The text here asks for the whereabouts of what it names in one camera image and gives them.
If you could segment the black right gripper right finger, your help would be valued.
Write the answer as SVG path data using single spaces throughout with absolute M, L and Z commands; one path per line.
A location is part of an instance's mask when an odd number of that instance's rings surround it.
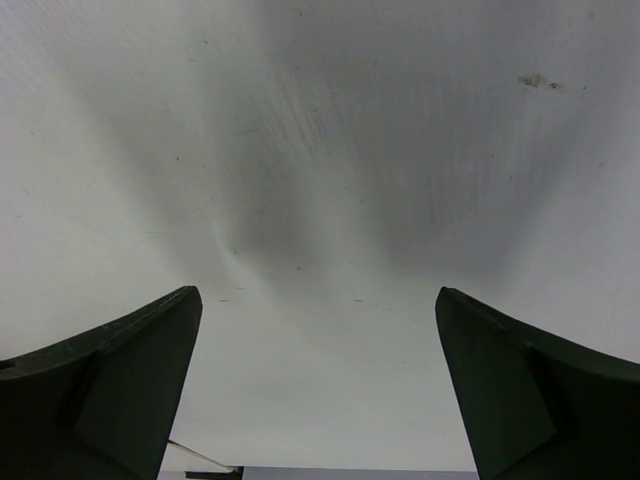
M 480 478 L 638 478 L 638 364 L 453 288 L 435 317 Z

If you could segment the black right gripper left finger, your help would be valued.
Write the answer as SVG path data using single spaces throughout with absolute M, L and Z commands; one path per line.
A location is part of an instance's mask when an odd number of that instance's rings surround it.
M 194 286 L 1 363 L 4 479 L 154 479 L 202 315 Z

